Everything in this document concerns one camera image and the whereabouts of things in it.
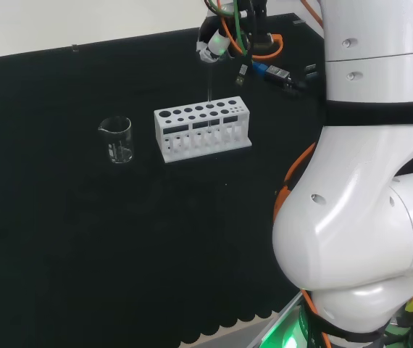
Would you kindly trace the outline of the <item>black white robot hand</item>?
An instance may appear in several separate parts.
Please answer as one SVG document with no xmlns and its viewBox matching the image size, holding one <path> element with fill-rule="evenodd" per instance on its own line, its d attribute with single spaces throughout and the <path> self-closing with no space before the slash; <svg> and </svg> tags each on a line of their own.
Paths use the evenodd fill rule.
<svg viewBox="0 0 413 348">
<path fill-rule="evenodd" d="M 205 1 L 207 16 L 196 42 L 200 60 L 214 64 L 226 56 L 264 60 L 277 40 L 267 25 L 266 1 Z"/>
</svg>

